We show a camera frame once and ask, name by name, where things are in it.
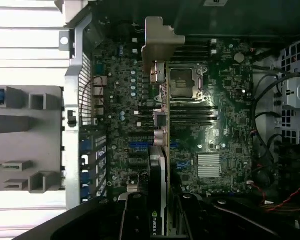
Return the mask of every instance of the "capacitor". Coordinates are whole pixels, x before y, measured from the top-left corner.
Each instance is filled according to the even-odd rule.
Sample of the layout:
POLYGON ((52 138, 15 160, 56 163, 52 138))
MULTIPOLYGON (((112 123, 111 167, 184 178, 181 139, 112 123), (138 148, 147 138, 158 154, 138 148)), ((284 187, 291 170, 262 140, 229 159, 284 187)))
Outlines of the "capacitor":
POLYGON ((233 58, 238 64, 241 64, 245 60, 245 55, 243 55, 241 52, 238 52, 234 55, 233 58))
POLYGON ((124 55, 124 46, 120 45, 119 46, 119 56, 122 57, 124 55))

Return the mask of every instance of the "heatsink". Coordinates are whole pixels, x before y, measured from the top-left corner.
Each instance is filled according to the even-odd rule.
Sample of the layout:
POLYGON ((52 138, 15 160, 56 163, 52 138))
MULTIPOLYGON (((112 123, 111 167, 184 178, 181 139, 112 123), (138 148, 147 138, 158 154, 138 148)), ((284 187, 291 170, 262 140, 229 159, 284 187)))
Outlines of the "heatsink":
POLYGON ((220 155, 219 154, 198 154, 198 177, 220 178, 222 173, 220 155))

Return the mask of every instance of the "pcie slot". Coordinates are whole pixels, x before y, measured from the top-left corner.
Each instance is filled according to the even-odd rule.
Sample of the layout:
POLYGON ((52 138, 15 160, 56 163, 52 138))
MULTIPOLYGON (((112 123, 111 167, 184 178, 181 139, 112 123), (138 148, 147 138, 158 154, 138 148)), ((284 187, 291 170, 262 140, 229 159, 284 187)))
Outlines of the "pcie slot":
MULTIPOLYGON (((170 116, 172 116, 172 117, 182 117, 182 118, 193 116, 193 117, 201 118, 201 117, 205 117, 205 116, 209 116, 209 115, 214 115, 214 114, 215 113, 213 111, 200 112, 200 116, 198 116, 198 112, 197 111, 196 112, 172 112, 170 114, 170 116)), ((140 118, 140 119, 153 118, 153 116, 150 113, 138 115, 137 117, 140 118)))
MULTIPOLYGON (((151 106, 140 106, 138 111, 140 113, 146 112, 153 112, 154 109, 160 109, 160 107, 151 107, 151 106)), ((211 110, 218 110, 218 106, 178 106, 178 105, 171 105, 170 112, 188 112, 188 111, 211 111, 211 110)))
POLYGON ((186 120, 199 120, 200 122, 202 121, 217 121, 218 117, 217 116, 183 116, 183 115, 178 115, 178 116, 170 116, 171 121, 173 122, 174 120, 176 121, 186 121, 186 120))
MULTIPOLYGON (((129 142, 129 148, 147 148, 148 146, 153 146, 153 142, 147 142, 147 141, 134 141, 134 142, 129 142)), ((172 142, 170 144, 170 148, 177 148, 178 143, 177 142, 172 142)))
POLYGON ((154 131, 135 131, 135 132, 129 132, 129 137, 153 137, 154 131))

